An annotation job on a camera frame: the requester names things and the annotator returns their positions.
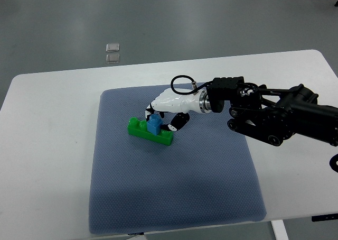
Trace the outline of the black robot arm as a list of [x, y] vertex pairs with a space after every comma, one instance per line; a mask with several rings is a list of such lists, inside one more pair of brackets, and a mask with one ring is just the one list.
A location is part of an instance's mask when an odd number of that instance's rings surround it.
[[280, 146], [300, 134], [337, 146], [337, 108], [318, 104], [318, 94], [304, 85], [268, 89], [245, 82], [243, 77], [214, 78], [207, 83], [210, 108], [215, 113], [230, 103], [228, 128]]

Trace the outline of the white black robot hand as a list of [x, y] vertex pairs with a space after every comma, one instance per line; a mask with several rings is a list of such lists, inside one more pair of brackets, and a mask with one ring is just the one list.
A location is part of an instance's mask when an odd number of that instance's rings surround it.
[[180, 130], [189, 120], [189, 112], [200, 114], [211, 112], [211, 106], [206, 90], [192, 92], [188, 89], [179, 89], [175, 93], [172, 89], [165, 89], [146, 108], [145, 118], [148, 121], [155, 112], [164, 117], [165, 113], [175, 113], [170, 123], [162, 124], [161, 129], [176, 132]]

